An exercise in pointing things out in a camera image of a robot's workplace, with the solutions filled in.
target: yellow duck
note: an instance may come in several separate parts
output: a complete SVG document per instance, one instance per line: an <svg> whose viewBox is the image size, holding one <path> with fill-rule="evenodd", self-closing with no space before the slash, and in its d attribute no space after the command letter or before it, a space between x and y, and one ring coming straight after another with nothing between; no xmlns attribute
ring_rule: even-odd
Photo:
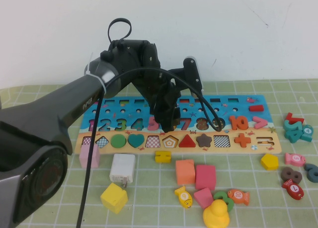
<svg viewBox="0 0 318 228"><path fill-rule="evenodd" d="M227 204L215 200L203 212L203 221L207 228L226 228L230 223Z"/></svg>

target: pink cube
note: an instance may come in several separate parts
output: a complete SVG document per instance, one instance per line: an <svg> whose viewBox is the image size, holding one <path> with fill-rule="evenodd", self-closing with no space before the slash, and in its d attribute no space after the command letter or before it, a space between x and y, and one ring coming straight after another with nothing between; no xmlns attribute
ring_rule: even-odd
<svg viewBox="0 0 318 228"><path fill-rule="evenodd" d="M215 166L212 165L197 165L195 189L201 190L203 188L209 188L214 191L217 183L217 175Z"/></svg>
<svg viewBox="0 0 318 228"><path fill-rule="evenodd" d="M89 145L82 145L79 154L79 161L82 168L87 168L87 160L89 153ZM91 159L91 168L98 168L99 166L99 148L94 144L93 157Z"/></svg>
<svg viewBox="0 0 318 228"><path fill-rule="evenodd" d="M204 210L213 202L213 196L209 188L204 188L194 193L194 199L199 203L200 207Z"/></svg>

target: yellow fish toy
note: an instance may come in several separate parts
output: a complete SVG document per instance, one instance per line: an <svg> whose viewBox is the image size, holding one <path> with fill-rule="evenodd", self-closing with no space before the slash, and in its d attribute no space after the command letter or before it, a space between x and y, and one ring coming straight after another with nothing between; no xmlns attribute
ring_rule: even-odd
<svg viewBox="0 0 318 228"><path fill-rule="evenodd" d="M179 197L179 202L184 208L188 209L192 206L192 197L185 190L185 186L178 188L174 193Z"/></svg>

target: tabletop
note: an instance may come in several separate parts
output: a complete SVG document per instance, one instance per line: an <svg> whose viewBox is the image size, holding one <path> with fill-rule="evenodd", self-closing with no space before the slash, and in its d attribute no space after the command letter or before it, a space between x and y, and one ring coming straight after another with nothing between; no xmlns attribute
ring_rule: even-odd
<svg viewBox="0 0 318 228"><path fill-rule="evenodd" d="M130 228L183 228L205 227L203 211L194 201L185 210L174 194L178 188L175 178L175 161L193 159L195 164L216 166L216 191L237 188L250 192L250 204L236 204L230 212L231 228L316 228L318 227L318 184L311 183L303 168L293 167L303 175L300 186L305 192L302 200L292 199L281 188L280 171L284 167L284 153L300 153L308 163L318 165L318 133L311 143L298 141L291 144L284 138L283 121L288 112L305 119L305 123L318 127L318 79L254 80L230 82L204 82L204 94L263 94L268 103L277 134L283 149L278 154L280 168L266 171L260 164L262 154L178 154L170 164L154 162L154 156L136 156L134 182L128 184L128 203L115 215L101 203L100 195L111 183L109 173L112 155L102 155L100 166L92 169L82 227ZM34 101L63 85L30 85L0 89L2 108ZM119 96L138 96L133 85L128 85ZM76 142L81 119L70 128L73 145ZM70 228L75 227L83 190L85 170L79 156L69 156L66 179L44 206L27 218L19 228ZM186 186L190 194L194 185Z"/></svg>

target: green number 3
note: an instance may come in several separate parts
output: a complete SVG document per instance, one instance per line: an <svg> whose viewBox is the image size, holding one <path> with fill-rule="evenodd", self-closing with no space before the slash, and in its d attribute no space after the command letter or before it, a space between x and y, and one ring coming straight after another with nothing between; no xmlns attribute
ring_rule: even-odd
<svg viewBox="0 0 318 228"><path fill-rule="evenodd" d="M217 192L216 194L214 194L213 199L214 200L217 200L217 199L223 200L228 206L228 212L230 212L233 209L234 201L231 198L229 198L225 192L222 192L222 191Z"/></svg>

